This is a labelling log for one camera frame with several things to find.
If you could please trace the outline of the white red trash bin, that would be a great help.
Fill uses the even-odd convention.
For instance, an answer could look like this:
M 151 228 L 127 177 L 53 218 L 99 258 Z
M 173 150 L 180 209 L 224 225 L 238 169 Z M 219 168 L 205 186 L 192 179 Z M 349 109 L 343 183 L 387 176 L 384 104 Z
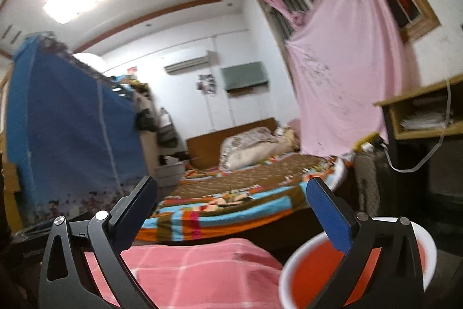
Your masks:
M 418 242 L 427 289 L 437 265 L 437 248 L 432 236 L 421 225 L 412 223 Z M 322 232 L 299 247 L 288 259 L 279 278 L 279 299 L 284 308 L 306 308 L 336 271 L 343 253 L 332 246 Z

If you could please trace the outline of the checked handbag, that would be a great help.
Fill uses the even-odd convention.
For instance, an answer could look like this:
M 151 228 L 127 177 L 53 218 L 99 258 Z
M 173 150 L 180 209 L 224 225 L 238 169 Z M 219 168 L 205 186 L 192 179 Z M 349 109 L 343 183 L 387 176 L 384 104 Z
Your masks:
M 388 179 L 385 153 L 371 143 L 361 146 L 354 157 L 359 209 L 370 216 L 388 216 Z

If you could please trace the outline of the blue fabric wardrobe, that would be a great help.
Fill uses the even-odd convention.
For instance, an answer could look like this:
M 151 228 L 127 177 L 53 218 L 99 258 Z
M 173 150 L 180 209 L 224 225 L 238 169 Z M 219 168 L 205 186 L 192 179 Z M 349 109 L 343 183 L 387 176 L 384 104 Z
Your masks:
M 111 208 L 148 175 L 133 101 L 45 35 L 14 57 L 6 108 L 7 159 L 27 227 Z

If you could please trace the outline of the pink checked tablecloth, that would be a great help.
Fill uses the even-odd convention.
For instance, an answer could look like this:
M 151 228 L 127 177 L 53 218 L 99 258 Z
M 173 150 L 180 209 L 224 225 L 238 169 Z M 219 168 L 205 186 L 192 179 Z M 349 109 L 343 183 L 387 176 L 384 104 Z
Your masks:
M 158 308 L 281 308 L 282 265 L 244 238 L 200 246 L 133 246 L 121 253 Z

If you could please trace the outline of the colourful striped bed blanket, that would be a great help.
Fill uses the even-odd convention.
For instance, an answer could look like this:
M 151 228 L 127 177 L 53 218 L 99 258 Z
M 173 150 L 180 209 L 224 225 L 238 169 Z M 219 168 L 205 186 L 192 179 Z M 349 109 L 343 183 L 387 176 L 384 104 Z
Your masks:
M 235 171 L 190 171 L 161 199 L 136 239 L 161 244 L 237 235 L 307 209 L 309 179 L 321 178 L 334 191 L 346 175 L 340 157 L 297 153 Z

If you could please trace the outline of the wooden shelf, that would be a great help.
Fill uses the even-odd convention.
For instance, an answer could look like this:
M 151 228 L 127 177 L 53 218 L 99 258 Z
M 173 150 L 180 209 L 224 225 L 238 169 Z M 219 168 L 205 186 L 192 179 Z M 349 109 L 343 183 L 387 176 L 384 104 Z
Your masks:
M 375 103 L 385 116 L 388 137 L 428 139 L 462 134 L 462 75 Z

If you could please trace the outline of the hanging grey bag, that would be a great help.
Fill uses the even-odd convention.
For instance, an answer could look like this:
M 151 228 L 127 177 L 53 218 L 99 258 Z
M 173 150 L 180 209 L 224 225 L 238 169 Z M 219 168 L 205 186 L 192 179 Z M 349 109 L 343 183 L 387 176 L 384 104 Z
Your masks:
M 173 120 L 164 107 L 159 109 L 157 140 L 160 147 L 175 148 L 178 145 L 177 131 L 173 125 Z

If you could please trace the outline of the wooden headboard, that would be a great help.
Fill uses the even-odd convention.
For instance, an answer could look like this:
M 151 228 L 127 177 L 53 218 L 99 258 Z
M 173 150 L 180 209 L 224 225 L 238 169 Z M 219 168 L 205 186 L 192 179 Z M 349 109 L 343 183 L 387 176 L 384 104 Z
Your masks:
M 257 127 L 266 127 L 271 132 L 274 132 L 277 125 L 278 123 L 274 118 L 266 118 L 246 125 L 186 139 L 190 165 L 195 169 L 209 169 L 218 166 L 221 156 L 221 144 L 226 138 Z

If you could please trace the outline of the floral pillow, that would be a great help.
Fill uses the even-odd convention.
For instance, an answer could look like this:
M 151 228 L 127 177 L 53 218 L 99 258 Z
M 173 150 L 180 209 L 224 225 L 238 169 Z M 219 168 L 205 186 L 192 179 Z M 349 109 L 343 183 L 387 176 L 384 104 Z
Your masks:
M 299 146 L 298 135 L 288 125 L 274 132 L 260 126 L 226 138 L 221 144 L 218 167 L 222 171 L 235 171 L 294 152 Z

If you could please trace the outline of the pink hanging sheet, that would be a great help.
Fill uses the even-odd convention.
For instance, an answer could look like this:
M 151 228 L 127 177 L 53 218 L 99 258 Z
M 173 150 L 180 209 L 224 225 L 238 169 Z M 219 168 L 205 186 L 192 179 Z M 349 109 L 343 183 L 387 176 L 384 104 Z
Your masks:
M 406 82 L 403 40 L 386 0 L 315 0 L 286 43 L 304 154 L 342 155 L 387 135 L 374 102 Z

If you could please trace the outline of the white air conditioner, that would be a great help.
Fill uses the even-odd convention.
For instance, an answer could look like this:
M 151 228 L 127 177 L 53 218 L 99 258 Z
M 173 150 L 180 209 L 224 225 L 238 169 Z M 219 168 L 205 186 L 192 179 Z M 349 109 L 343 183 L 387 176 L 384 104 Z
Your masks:
M 209 50 L 179 50 L 166 54 L 162 58 L 162 65 L 166 73 L 182 71 L 192 67 L 207 64 L 210 61 Z

